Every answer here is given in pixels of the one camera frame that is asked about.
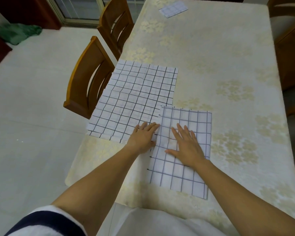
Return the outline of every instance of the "person's left hand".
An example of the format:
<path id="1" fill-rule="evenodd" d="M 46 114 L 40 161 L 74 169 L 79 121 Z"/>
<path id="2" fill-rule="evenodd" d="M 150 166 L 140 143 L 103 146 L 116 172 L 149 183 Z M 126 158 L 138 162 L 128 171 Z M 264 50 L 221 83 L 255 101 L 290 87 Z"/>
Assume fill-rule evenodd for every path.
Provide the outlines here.
<path id="1" fill-rule="evenodd" d="M 151 147 L 155 146 L 155 142 L 152 142 L 151 139 L 153 133 L 159 126 L 160 124 L 156 124 L 155 122 L 150 125 L 147 125 L 147 122 L 142 123 L 141 126 L 137 125 L 125 147 L 130 151 L 134 151 L 136 155 L 145 153 Z"/>

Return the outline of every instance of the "green bag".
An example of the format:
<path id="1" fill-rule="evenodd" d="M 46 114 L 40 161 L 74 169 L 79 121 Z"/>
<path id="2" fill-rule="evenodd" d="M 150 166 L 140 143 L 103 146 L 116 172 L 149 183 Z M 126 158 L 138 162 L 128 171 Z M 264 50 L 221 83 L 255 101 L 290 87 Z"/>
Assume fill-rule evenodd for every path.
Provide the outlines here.
<path id="1" fill-rule="evenodd" d="M 37 25 L 24 25 L 24 24 L 10 24 L 5 23 L 0 25 L 0 37 L 12 45 L 18 45 L 23 40 L 32 35 L 39 35 L 42 28 Z"/>

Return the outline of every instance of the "hand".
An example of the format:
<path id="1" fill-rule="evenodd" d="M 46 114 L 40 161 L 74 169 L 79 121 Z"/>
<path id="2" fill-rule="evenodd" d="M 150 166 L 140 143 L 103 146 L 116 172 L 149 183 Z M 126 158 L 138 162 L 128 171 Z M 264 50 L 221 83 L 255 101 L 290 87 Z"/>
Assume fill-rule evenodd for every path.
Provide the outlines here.
<path id="1" fill-rule="evenodd" d="M 178 123 L 177 127 L 181 136 L 173 127 L 171 128 L 171 130 L 177 140 L 179 151 L 167 149 L 165 150 L 165 152 L 178 158 L 184 165 L 194 169 L 197 163 L 205 160 L 203 151 L 193 131 L 191 131 L 190 134 L 187 126 L 182 129 L 182 127 Z"/>
<path id="2" fill-rule="evenodd" d="M 134 128 L 127 144 L 130 151 L 134 151 L 136 155 L 147 152 L 151 147 L 155 146 L 155 142 L 152 142 L 153 133 L 158 129 L 160 124 L 151 123 L 147 126 L 147 122 L 142 123 L 141 126 L 137 125 Z"/>

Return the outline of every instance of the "striped sleeve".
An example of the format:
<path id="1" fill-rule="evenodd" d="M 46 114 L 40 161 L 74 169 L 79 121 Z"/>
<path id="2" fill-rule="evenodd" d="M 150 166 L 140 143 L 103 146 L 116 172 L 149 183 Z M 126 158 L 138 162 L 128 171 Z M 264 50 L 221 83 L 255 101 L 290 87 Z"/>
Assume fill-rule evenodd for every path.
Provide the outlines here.
<path id="1" fill-rule="evenodd" d="M 87 236 L 70 214 L 55 207 L 40 207 L 22 218 L 4 236 Z"/>

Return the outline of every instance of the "floral tablecloth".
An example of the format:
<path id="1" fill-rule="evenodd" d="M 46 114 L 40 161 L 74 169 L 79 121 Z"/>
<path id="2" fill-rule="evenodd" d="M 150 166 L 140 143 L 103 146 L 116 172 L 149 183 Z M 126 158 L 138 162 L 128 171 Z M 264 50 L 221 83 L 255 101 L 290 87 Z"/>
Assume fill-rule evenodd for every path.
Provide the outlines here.
<path id="1" fill-rule="evenodd" d="M 212 111 L 211 161 L 265 201 L 295 218 L 295 167 L 267 6 L 146 0 L 121 59 L 178 67 L 174 106 Z M 122 144 L 85 136 L 66 179 L 72 185 Z M 211 192 L 200 199 L 144 183 L 149 155 L 131 167 L 116 202 L 202 218 L 236 235 Z"/>

